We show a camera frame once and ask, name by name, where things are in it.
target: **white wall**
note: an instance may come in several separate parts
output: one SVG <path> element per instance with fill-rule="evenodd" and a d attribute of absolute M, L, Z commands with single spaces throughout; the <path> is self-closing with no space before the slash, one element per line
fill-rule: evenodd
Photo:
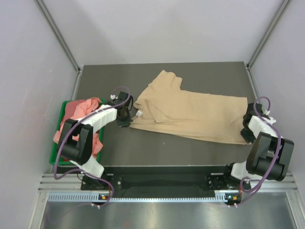
<path fill-rule="evenodd" d="M 0 227 L 21 229 L 76 72 L 33 0 L 2 0 L 0 31 Z"/>
<path fill-rule="evenodd" d="M 253 66 L 260 95 L 282 135 L 295 142 L 290 164 L 305 202 L 305 1 L 293 0 Z"/>
<path fill-rule="evenodd" d="M 248 62 L 282 0 L 44 0 L 80 65 Z"/>

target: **red cloth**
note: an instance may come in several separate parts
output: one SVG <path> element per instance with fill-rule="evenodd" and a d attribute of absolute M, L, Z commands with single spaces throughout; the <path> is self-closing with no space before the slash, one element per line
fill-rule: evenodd
<path fill-rule="evenodd" d="M 89 115 L 92 111 L 95 111 L 99 107 L 101 100 L 99 98 L 91 98 L 87 100 L 77 100 L 66 104 L 65 116 L 61 122 L 61 128 L 56 131 L 53 141 L 58 144 L 59 138 L 61 136 L 62 127 L 64 122 L 71 119 L 79 119 Z M 73 140 L 78 141 L 79 136 L 73 136 Z M 96 158 L 98 152 L 102 149 L 103 145 L 99 140 L 99 133 L 94 133 L 93 143 L 92 143 L 92 156 Z"/>

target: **green basket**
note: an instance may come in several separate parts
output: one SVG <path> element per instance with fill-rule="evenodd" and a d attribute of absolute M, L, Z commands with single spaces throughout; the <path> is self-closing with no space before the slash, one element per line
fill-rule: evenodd
<path fill-rule="evenodd" d="M 58 119 L 58 123 L 57 123 L 57 130 L 60 129 L 61 127 L 61 121 L 62 121 L 62 118 L 65 116 L 65 108 L 66 108 L 66 105 L 68 102 L 71 102 L 70 100 L 68 101 L 64 101 L 62 103 L 62 106 L 61 106 L 61 113 L 59 115 L 59 119 Z M 102 142 L 102 136 L 103 136 L 103 132 L 104 132 L 104 127 L 102 129 L 100 129 L 100 141 Z M 51 152 L 51 156 L 50 156 L 50 164 L 51 165 L 55 165 L 55 161 L 56 161 L 56 156 L 57 156 L 57 143 L 53 143 L 53 147 L 52 147 L 52 152 Z M 97 157 L 96 157 L 96 160 L 99 161 L 100 160 L 100 157 L 101 157 L 101 152 L 99 152 L 97 154 Z M 58 165 L 59 166 L 73 166 L 74 164 L 71 163 L 70 161 L 64 161 L 63 160 L 63 157 L 60 157 L 59 158 L 59 162 L 58 162 Z"/>

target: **tan garment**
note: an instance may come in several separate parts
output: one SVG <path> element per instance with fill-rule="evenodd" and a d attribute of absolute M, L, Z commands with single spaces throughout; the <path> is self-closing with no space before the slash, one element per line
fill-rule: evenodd
<path fill-rule="evenodd" d="M 180 89 L 182 78 L 162 71 L 134 106 L 143 112 L 132 128 L 203 141 L 242 144 L 240 135 L 247 98 L 202 94 Z"/>

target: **dark gray table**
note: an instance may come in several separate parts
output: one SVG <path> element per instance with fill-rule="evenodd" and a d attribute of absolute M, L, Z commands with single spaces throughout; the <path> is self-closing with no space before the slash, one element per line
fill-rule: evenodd
<path fill-rule="evenodd" d="M 243 62 L 85 65 L 76 99 L 108 100 L 123 85 L 135 99 L 161 72 L 183 78 L 181 89 L 255 100 Z M 198 141 L 132 128 L 105 127 L 100 163 L 105 166 L 225 165 L 245 161 L 251 146 Z"/>

